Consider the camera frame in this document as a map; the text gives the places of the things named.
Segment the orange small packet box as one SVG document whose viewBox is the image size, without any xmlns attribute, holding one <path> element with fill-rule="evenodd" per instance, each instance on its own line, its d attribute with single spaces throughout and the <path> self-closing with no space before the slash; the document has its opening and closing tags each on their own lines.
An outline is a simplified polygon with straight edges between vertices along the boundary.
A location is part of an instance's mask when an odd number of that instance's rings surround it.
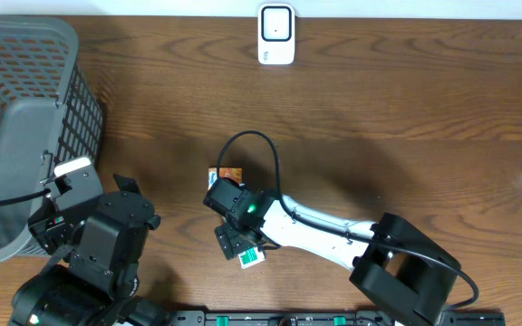
<svg viewBox="0 0 522 326">
<path fill-rule="evenodd" d="M 236 182 L 239 186 L 243 184 L 243 170 L 241 168 L 220 168 L 219 173 L 221 177 L 229 178 Z M 208 169 L 208 189 L 211 189 L 218 178 L 217 169 Z"/>
</svg>

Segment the white medicine box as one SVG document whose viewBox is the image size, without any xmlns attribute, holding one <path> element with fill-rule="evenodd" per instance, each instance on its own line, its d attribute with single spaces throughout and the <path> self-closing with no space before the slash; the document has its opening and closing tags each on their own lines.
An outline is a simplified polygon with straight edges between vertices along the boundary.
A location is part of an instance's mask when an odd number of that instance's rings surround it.
<svg viewBox="0 0 522 326">
<path fill-rule="evenodd" d="M 262 263 L 266 259 L 265 251 L 262 247 L 249 248 L 245 252 L 239 254 L 237 257 L 242 269 L 246 269 L 253 265 Z"/>
</svg>

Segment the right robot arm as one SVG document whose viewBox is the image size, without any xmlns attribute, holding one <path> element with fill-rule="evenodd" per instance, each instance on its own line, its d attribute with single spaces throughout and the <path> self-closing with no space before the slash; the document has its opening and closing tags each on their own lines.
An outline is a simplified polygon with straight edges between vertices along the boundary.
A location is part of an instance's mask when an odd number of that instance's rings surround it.
<svg viewBox="0 0 522 326">
<path fill-rule="evenodd" d="M 222 178 L 204 198 L 224 218 L 215 230 L 223 255 L 243 268 L 266 251 L 293 247 L 350 271 L 350 281 L 403 325 L 433 325 L 445 307 L 459 262 L 406 219 L 384 214 L 354 221 L 313 210 L 275 191 L 253 193 Z"/>
</svg>

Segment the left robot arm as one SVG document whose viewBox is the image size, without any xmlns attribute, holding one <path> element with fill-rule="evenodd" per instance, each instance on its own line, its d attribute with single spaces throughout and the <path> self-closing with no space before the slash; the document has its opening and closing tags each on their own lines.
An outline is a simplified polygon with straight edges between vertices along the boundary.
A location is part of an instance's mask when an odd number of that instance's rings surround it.
<svg viewBox="0 0 522 326">
<path fill-rule="evenodd" d="M 165 325 L 169 314 L 137 296 L 149 232 L 161 218 L 135 180 L 105 192 L 95 168 L 65 163 L 44 184 L 27 229 L 50 258 L 12 300 L 12 325 Z"/>
</svg>

